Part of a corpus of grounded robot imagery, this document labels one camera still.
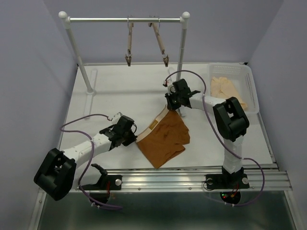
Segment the brown cotton underwear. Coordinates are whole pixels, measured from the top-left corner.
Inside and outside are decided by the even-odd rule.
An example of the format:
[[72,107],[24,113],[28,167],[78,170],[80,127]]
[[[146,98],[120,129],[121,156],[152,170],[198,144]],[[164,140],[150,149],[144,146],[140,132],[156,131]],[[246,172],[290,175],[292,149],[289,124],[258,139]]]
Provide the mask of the brown cotton underwear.
[[176,111],[167,107],[136,139],[139,150],[155,169],[184,152],[189,143],[188,127]]

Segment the beige clip hanger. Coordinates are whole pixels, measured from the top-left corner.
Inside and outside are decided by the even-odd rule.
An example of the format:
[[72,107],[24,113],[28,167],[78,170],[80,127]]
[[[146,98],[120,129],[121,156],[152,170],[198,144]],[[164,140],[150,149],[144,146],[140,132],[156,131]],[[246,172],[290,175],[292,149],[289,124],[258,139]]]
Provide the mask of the beige clip hanger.
[[167,68],[168,65],[169,65],[169,56],[165,51],[165,46],[164,46],[164,43],[162,41],[162,37],[160,35],[160,31],[159,31],[160,21],[158,21],[158,23],[148,23],[148,26],[153,28],[153,31],[154,31],[154,34],[155,34],[157,43],[159,45],[159,49],[160,49],[162,58],[163,58],[163,63],[165,65],[165,67]]
[[125,54],[125,60],[128,67],[131,66],[132,60],[132,31],[133,31],[133,22],[130,21],[129,17],[127,18],[127,26],[128,26],[128,42],[127,42],[127,53]]

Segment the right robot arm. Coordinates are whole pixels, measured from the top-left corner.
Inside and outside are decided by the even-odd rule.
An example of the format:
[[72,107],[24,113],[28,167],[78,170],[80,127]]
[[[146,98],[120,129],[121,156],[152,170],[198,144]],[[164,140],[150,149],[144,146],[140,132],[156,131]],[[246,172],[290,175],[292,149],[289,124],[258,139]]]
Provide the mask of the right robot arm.
[[224,162],[222,174],[228,178],[236,179],[243,175],[242,143],[249,127],[249,120],[236,97],[221,99],[206,96],[200,91],[191,91],[185,79],[178,81],[166,80],[167,87],[165,98],[168,110],[177,110],[181,107],[198,109],[214,115],[217,129],[213,132],[224,147]]

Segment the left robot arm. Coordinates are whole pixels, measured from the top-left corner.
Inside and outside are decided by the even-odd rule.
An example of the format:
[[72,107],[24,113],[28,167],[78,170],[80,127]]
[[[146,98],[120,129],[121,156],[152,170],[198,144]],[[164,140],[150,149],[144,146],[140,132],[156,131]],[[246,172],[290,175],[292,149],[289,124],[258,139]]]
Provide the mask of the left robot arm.
[[133,119],[117,113],[111,122],[111,126],[100,130],[93,137],[83,131],[68,130],[68,133],[84,134],[89,139],[70,149],[51,149],[35,174],[34,183],[55,201],[61,200],[74,184],[80,184],[80,180],[75,178],[78,167],[88,163],[86,166],[88,168],[95,156],[111,151],[120,145],[128,146],[136,141],[137,136],[131,129],[135,126]]

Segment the cream underwear in basket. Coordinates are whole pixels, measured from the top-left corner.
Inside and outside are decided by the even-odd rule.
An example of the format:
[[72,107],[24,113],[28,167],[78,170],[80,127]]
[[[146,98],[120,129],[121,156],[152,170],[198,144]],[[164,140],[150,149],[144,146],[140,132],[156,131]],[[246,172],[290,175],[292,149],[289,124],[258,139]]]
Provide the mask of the cream underwear in basket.
[[248,108],[248,104],[242,99],[232,81],[226,77],[213,77],[211,79],[211,96],[220,99],[236,97],[244,110]]

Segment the white plastic basket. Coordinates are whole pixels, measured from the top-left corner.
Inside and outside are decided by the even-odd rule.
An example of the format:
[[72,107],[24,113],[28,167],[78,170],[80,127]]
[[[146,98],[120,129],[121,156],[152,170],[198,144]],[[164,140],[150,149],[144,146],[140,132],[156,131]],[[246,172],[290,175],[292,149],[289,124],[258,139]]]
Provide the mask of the white plastic basket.
[[248,104],[246,114],[259,112],[257,91],[250,67],[237,63],[210,63],[208,65],[210,81],[209,93],[211,94],[211,79],[213,77],[226,77],[232,81],[242,99]]

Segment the white clothes rack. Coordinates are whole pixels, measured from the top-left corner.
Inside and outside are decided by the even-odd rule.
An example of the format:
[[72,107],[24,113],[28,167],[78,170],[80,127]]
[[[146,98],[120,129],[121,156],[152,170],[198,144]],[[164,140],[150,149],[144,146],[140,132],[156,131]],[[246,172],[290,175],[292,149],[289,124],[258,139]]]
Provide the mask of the white clothes rack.
[[[65,28],[66,34],[68,36],[69,42],[73,49],[73,52],[77,59],[77,64],[80,69],[81,75],[83,77],[85,86],[86,86],[86,100],[84,106],[83,115],[87,118],[91,114],[92,111],[92,104],[94,100],[94,96],[96,94],[95,91],[95,84],[97,79],[97,70],[93,70],[91,75],[88,76],[85,70],[84,63],[81,58],[80,51],[78,49],[76,40],[74,38],[71,23],[126,23],[127,18],[73,18],[70,17],[65,11],[60,11],[58,13],[58,17],[62,20],[63,27]],[[183,57],[184,57],[184,50],[185,50],[185,43],[186,43],[186,36],[188,30],[188,24],[190,19],[190,13],[184,12],[178,18],[161,18],[161,17],[145,17],[145,18],[135,18],[129,17],[130,21],[135,23],[179,23],[181,24],[181,36],[180,36],[180,46],[179,46],[179,58],[177,62],[177,70],[182,70],[183,65]]]

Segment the aluminium mounting rail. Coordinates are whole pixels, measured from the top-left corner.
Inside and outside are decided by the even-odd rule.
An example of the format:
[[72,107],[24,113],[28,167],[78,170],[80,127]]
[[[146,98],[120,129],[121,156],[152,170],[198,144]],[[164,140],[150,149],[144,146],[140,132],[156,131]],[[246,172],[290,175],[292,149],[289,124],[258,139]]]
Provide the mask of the aluminium mounting rail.
[[[207,174],[220,173],[219,168],[185,169],[146,169],[146,170],[110,170],[109,175],[122,175],[121,190],[115,193],[158,193],[158,192],[208,192],[203,188]],[[248,192],[261,189],[262,175],[259,169],[245,169],[250,188]],[[264,170],[264,191],[291,191],[292,185],[287,172],[277,169]],[[91,167],[82,179],[82,184],[96,182],[100,173]]]

